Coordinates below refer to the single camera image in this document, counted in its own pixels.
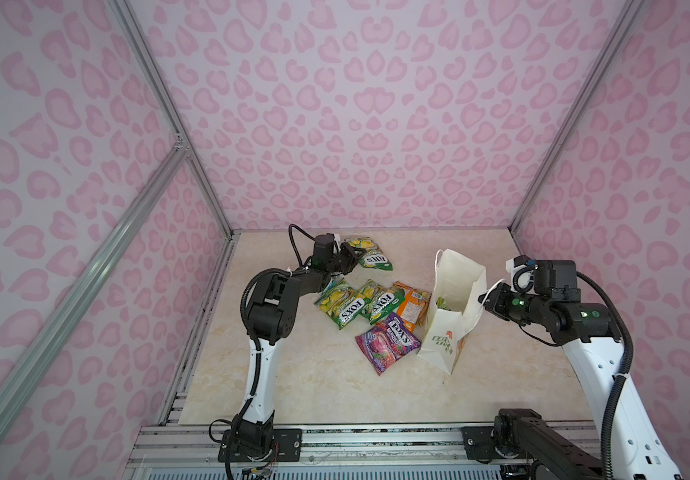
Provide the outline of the orange candy bag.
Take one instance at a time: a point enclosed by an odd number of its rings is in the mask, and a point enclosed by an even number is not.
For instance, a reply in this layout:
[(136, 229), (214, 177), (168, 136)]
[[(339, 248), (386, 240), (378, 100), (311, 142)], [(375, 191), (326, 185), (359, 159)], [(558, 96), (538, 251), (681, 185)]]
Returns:
[(425, 324), (431, 293), (411, 287), (402, 282), (395, 282), (393, 287), (398, 293), (403, 293), (403, 300), (395, 309), (395, 313), (403, 320), (405, 326), (414, 331)]

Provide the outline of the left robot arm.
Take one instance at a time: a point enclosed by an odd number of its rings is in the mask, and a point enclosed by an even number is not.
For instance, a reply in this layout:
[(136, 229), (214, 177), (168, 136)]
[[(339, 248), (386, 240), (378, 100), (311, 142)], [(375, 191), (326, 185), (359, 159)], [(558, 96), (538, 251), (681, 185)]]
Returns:
[[(313, 241), (313, 253), (307, 259), (294, 243), (296, 232)], [(299, 300), (324, 292), (335, 279), (351, 273), (366, 254), (364, 248), (333, 233), (314, 236), (292, 224), (288, 235), (297, 268), (259, 272), (247, 284), (239, 306), (251, 359), (244, 402), (231, 421), (224, 444), (252, 458), (266, 456), (273, 447), (277, 351), (292, 333)]]

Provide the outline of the white illustrated paper bag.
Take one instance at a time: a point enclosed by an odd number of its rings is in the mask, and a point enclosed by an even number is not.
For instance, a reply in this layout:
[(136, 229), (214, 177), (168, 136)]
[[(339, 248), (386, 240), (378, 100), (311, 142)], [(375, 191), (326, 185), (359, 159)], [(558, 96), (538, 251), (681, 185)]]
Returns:
[[(440, 249), (434, 272), (435, 284), (418, 357), (452, 375), (466, 337), (483, 315), (479, 297), (489, 290), (487, 269), (455, 250)], [(435, 305), (438, 297), (444, 297), (452, 310), (438, 310)]]

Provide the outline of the lime Fox's candy bag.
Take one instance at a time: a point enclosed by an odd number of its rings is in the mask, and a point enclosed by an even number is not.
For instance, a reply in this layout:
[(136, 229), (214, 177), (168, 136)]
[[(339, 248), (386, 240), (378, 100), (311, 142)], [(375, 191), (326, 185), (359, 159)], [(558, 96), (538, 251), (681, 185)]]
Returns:
[(325, 289), (315, 305), (339, 330), (343, 330), (358, 316), (371, 318), (373, 302), (380, 289), (381, 285), (374, 280), (368, 280), (360, 288), (355, 288), (345, 279), (340, 279)]

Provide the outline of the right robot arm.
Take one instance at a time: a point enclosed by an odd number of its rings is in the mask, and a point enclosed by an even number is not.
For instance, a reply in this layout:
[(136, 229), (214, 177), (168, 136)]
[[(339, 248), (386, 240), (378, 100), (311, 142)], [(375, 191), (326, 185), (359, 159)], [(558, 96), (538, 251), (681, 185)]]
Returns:
[(568, 358), (599, 434), (597, 457), (550, 427), (535, 411), (503, 408), (491, 448), (526, 455), (530, 476), (557, 479), (679, 479), (682, 474), (649, 418), (630, 373), (634, 342), (603, 288), (571, 260), (509, 260), (509, 283), (480, 295), (484, 309), (520, 329), (540, 325)]

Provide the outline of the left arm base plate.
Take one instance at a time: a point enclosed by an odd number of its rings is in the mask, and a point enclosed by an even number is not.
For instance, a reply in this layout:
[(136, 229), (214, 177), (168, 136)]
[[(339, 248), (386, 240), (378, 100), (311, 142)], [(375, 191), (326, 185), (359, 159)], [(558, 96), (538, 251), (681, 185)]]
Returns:
[(233, 438), (232, 432), (224, 435), (220, 444), (218, 459), (230, 462), (298, 462), (301, 457), (303, 430), (294, 428), (273, 428), (258, 435), (240, 434)]

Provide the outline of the purple Fox's candy bag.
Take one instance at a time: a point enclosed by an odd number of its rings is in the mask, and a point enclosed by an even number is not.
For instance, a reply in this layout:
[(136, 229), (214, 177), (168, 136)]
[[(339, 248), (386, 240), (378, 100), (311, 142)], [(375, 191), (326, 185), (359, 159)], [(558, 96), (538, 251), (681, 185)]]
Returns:
[(408, 354), (421, 348), (421, 341), (396, 313), (356, 336), (355, 342), (378, 375)]

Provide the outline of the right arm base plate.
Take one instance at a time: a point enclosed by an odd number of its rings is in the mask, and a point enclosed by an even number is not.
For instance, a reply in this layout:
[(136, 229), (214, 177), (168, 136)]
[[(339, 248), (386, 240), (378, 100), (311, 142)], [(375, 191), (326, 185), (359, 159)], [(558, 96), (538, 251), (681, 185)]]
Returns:
[(467, 426), (461, 429), (463, 444), (468, 460), (481, 464), (505, 460), (497, 449), (494, 426)]

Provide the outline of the diagonal aluminium frame bar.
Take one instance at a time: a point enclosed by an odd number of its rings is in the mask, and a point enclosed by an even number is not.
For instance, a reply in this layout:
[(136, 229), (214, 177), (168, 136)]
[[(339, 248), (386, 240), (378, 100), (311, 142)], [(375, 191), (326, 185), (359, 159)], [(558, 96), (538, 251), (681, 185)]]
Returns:
[(92, 261), (47, 319), (0, 387), (0, 444), (63, 350), (79, 322), (89, 311), (151, 211), (188, 155), (175, 147), (157, 169)]

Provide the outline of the aluminium mounting rail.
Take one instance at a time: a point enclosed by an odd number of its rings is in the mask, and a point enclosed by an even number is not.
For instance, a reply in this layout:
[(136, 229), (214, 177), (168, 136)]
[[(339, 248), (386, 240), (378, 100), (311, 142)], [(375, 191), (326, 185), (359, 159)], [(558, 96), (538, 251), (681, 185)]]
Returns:
[[(468, 460), (461, 429), (474, 423), (302, 425), (298, 462), (277, 462), (264, 479), (526, 479), (534, 456), (481, 464)], [(145, 427), (122, 473), (125, 479), (223, 479), (217, 423)]]

